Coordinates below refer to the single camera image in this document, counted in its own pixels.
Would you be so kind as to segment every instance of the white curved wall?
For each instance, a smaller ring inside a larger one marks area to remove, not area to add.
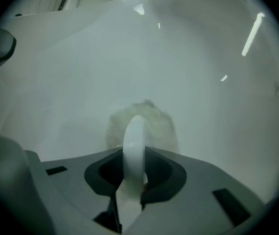
[[[17,47],[0,78],[19,100],[1,133],[42,161],[83,156],[106,149],[113,112],[150,99],[181,154],[267,202],[279,187],[279,30],[266,16],[243,56],[258,13],[236,0],[117,0],[2,21]]]

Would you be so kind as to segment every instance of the black rectangular slot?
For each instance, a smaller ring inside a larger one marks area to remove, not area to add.
[[[251,216],[227,189],[214,190],[212,193],[234,226],[238,226]]]
[[[47,169],[46,172],[48,174],[48,176],[59,173],[59,172],[63,172],[67,170],[67,168],[65,168],[64,166],[59,166],[59,167],[55,167],[55,168],[51,168],[51,169]]]

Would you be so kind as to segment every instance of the white strip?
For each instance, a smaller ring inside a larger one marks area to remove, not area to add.
[[[224,80],[226,80],[227,78],[228,78],[228,76],[225,75],[220,81],[224,81]]]
[[[242,55],[243,55],[244,57],[246,56],[246,54],[247,54],[247,52],[248,52],[248,50],[249,50],[249,48],[250,48],[250,46],[251,46],[251,44],[252,44],[252,42],[253,42],[255,36],[256,36],[256,34],[257,34],[257,31],[258,31],[258,29],[259,29],[259,27],[260,27],[260,25],[261,25],[261,23],[262,23],[262,18],[263,18],[264,16],[265,16],[265,15],[264,15],[262,12],[260,12],[260,13],[257,14],[256,21],[254,22],[254,25],[253,25],[253,28],[252,28],[252,30],[251,30],[251,33],[249,34],[248,39],[247,39],[247,41],[246,41],[246,44],[245,44],[245,46],[244,46],[244,48],[243,48],[243,51],[242,51]]]

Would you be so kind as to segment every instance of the white plastic surface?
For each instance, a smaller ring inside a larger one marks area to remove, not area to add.
[[[141,5],[141,13],[134,8]],[[152,100],[182,155],[269,201],[279,187],[279,29],[236,0],[117,0],[0,22],[0,78],[19,100],[2,134],[42,161],[106,150],[112,113]]]
[[[13,18],[17,14],[32,15],[57,11],[62,0],[14,0],[3,14],[3,18]]]

